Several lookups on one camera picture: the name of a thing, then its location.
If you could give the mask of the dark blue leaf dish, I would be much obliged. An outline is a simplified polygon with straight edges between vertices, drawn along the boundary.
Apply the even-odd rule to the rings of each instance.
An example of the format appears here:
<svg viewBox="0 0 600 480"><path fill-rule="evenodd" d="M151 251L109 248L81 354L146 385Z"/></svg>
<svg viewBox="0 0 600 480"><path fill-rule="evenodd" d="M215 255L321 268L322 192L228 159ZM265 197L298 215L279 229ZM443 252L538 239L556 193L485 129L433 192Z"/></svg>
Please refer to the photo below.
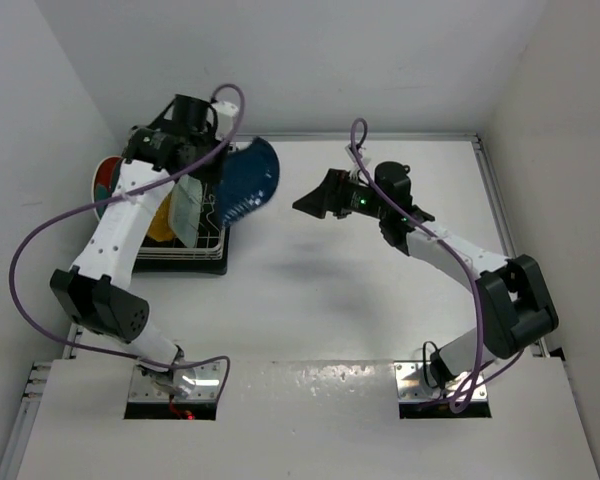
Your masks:
<svg viewBox="0 0 600 480"><path fill-rule="evenodd" d="M226 158L220 182L214 187L215 211L225 229L268 203L280 179L280 162L273 146L255 137Z"/></svg>

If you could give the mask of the light green divided tray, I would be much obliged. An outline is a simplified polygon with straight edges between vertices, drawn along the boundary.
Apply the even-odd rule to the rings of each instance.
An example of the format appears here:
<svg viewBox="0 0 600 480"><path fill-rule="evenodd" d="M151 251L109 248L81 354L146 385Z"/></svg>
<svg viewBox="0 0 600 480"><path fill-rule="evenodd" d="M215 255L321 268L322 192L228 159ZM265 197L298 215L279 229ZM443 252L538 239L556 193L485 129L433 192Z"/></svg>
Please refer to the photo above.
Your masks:
<svg viewBox="0 0 600 480"><path fill-rule="evenodd" d="M188 175L181 177L171 191L168 223L186 248L196 247L202 208L202 183Z"/></svg>

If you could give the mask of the yellow dotted plate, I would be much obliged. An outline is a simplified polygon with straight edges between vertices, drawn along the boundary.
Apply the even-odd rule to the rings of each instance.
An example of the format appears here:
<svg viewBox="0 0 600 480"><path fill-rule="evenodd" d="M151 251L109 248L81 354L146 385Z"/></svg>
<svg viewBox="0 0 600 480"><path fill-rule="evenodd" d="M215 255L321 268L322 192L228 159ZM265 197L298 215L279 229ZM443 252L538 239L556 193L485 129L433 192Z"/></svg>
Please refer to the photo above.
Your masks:
<svg viewBox="0 0 600 480"><path fill-rule="evenodd" d="M163 243L176 238L176 234L169 225L171 197L171 194L165 197L149 225L147 237L152 241Z"/></svg>

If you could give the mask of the red blue floral plate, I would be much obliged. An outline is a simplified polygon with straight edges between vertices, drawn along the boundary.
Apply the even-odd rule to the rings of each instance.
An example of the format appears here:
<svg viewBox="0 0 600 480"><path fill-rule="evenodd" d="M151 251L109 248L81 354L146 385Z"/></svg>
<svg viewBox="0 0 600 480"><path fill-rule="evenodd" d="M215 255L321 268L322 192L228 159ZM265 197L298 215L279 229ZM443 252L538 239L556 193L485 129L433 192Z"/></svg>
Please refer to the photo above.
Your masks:
<svg viewBox="0 0 600 480"><path fill-rule="evenodd" d="M92 203L106 200L115 193L121 164L121 156L108 156L99 162L91 182Z"/></svg>

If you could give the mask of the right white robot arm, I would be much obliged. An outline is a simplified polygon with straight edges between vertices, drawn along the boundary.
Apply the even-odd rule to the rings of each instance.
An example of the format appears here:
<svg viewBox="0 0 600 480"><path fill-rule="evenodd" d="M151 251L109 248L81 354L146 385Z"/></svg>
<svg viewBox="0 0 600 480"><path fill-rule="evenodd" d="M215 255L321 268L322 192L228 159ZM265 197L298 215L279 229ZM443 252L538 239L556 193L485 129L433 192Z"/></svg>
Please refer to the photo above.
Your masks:
<svg viewBox="0 0 600 480"><path fill-rule="evenodd" d="M378 221L384 240L465 287L478 303L476 326L434 351L423 375L443 389L460 374L496 359L509 359L559 325L539 263L529 255L508 258L451 233L414 203L410 168L385 161L366 184L345 170L331 169L314 190L292 207L312 217L338 219L357 213Z"/></svg>

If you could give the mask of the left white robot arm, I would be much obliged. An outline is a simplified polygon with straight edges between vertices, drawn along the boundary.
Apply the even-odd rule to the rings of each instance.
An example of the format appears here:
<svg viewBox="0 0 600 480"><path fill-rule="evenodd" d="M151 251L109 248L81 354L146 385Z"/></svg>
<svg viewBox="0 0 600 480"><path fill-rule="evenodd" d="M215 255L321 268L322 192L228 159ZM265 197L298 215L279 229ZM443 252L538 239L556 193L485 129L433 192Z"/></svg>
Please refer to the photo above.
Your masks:
<svg viewBox="0 0 600 480"><path fill-rule="evenodd" d="M232 130L238 107L226 101L176 96L147 126L131 130L114 194L88 244L70 270L57 270L50 287L71 319L138 358L157 389L186 398L196 371L184 352L150 320L146 300L129 290L133 267L150 224L175 186L172 174L216 148Z"/></svg>

